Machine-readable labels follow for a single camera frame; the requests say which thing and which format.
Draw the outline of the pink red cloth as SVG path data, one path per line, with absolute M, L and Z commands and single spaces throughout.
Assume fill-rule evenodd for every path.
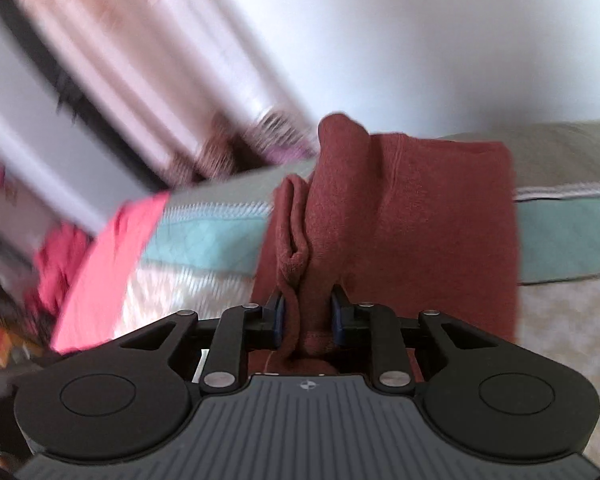
M 123 204 L 96 236 L 72 282 L 50 348 L 84 350 L 116 336 L 129 277 L 168 203 L 168 192 Z

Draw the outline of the pink lace curtain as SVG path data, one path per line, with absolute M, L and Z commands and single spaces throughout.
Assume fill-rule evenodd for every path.
M 312 157 L 315 128 L 227 0 L 15 0 L 166 184 Z

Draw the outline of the dark red sweater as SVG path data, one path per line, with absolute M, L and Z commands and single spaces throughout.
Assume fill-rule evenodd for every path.
M 318 126 L 308 178 L 276 188 L 252 300 L 286 301 L 275 351 L 253 373 L 330 373 L 329 296 L 412 316 L 439 310 L 506 340 L 517 319 L 518 240 L 512 155 L 498 142 L 371 134 L 343 114 Z

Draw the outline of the patterned bed quilt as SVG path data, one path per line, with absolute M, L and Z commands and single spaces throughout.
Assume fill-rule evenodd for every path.
M 512 153 L 520 239 L 519 342 L 578 370 L 600 395 L 600 122 L 495 131 Z M 117 336 L 184 307 L 202 318 L 248 298 L 288 174 L 312 160 L 178 191 L 151 222 L 123 287 Z M 600 421 L 586 449 L 600 465 Z

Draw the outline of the red clothes pile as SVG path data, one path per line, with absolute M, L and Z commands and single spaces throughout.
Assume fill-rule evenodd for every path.
M 24 304 L 35 314 L 56 318 L 92 244 L 92 238 L 72 223 L 61 223 L 48 232 L 34 255 L 38 284 L 26 292 Z

